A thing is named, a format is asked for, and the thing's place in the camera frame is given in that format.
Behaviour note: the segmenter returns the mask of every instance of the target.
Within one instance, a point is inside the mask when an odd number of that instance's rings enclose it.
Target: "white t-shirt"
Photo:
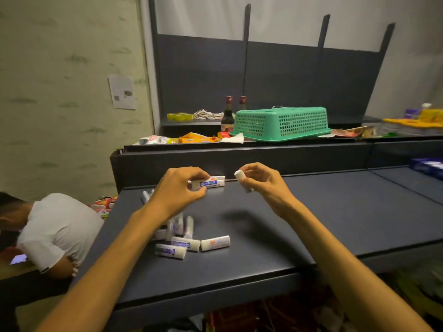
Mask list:
[[[103,225],[90,207],[70,196],[53,193],[36,201],[17,246],[41,273],[66,255],[80,265]]]

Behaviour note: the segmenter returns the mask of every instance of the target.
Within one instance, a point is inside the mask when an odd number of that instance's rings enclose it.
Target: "orange package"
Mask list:
[[[205,135],[200,135],[197,133],[187,133],[186,135],[179,138],[179,143],[209,143],[209,142],[219,142],[218,137],[207,137]]]

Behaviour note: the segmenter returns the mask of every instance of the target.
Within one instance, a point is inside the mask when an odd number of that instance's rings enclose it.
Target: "blue label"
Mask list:
[[[180,246],[180,247],[186,247],[186,248],[191,247],[191,244],[189,242],[172,241],[171,245],[173,245],[173,246]]]
[[[172,256],[175,254],[175,249],[156,247],[156,251],[166,254],[171,254]]]
[[[207,186],[207,185],[214,185],[214,184],[217,184],[217,181],[203,181],[200,183],[200,187]]]

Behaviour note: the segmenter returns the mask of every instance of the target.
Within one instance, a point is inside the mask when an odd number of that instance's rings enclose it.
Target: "white cylindrical tube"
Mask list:
[[[198,251],[200,248],[200,241],[174,236],[171,239],[171,246],[180,246],[185,247],[189,251]]]
[[[203,186],[206,188],[216,188],[219,186],[224,186],[225,176],[211,176],[209,179],[200,179],[198,181],[192,181],[192,190],[196,191]]]
[[[183,213],[175,216],[175,234],[183,235],[184,224],[183,224]]]
[[[241,179],[243,179],[243,178],[246,178],[246,175],[245,175],[245,173],[243,172],[243,170],[237,170],[236,172],[234,172],[234,176],[235,176],[235,178],[237,178],[238,181],[241,180]],[[251,188],[249,188],[249,187],[247,187],[247,186],[244,186],[244,185],[242,185],[242,186],[243,186],[243,188],[245,189],[245,191],[246,191],[247,193],[251,193],[251,192],[252,192],[252,189],[251,189]]]
[[[143,204],[146,204],[149,201],[149,198],[150,198],[149,194],[146,191],[143,191],[141,193],[141,197],[143,199]]]
[[[158,229],[151,238],[151,241],[158,241],[166,239],[166,229]]]
[[[183,260],[186,255],[186,248],[158,243],[156,245],[156,255],[169,258],[181,258]]]
[[[213,249],[219,249],[223,247],[229,247],[231,245],[231,239],[229,235],[220,236],[218,238],[207,239],[200,241],[202,251],[212,251]]]
[[[191,216],[187,216],[185,221],[185,235],[183,236],[183,238],[192,239],[193,234],[194,234],[194,219]]]
[[[174,218],[170,218],[168,220],[168,228],[166,229],[166,241],[170,241],[171,238],[174,236],[175,234],[175,220]]]

